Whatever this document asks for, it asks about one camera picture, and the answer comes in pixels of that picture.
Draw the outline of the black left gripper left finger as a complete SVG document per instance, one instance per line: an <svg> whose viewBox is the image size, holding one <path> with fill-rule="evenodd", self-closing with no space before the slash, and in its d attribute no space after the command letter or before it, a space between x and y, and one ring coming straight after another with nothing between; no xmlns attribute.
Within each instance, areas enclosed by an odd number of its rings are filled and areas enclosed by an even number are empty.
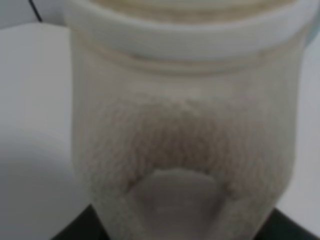
<svg viewBox="0 0 320 240"><path fill-rule="evenodd" d="M109 240L100 220L91 205L75 218L52 240Z"/></svg>

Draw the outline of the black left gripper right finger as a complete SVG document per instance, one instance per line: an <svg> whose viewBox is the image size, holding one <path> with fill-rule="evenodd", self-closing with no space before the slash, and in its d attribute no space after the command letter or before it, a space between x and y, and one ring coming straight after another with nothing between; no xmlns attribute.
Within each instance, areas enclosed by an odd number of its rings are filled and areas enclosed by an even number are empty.
<svg viewBox="0 0 320 240"><path fill-rule="evenodd" d="M274 209L254 240L319 240L278 209Z"/></svg>

